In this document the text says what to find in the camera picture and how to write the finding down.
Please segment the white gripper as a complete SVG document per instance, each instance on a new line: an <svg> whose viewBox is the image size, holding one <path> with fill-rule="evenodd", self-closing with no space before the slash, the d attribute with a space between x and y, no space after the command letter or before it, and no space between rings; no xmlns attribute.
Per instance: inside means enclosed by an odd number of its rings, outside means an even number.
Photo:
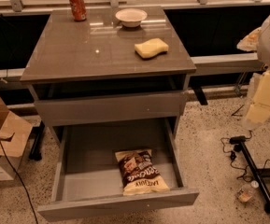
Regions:
<svg viewBox="0 0 270 224"><path fill-rule="evenodd" d="M270 15L258 27L241 39L236 47L243 51L256 51L258 60L270 65ZM270 68L262 75L255 73L250 80L244 128L254 130L270 118Z"/></svg>

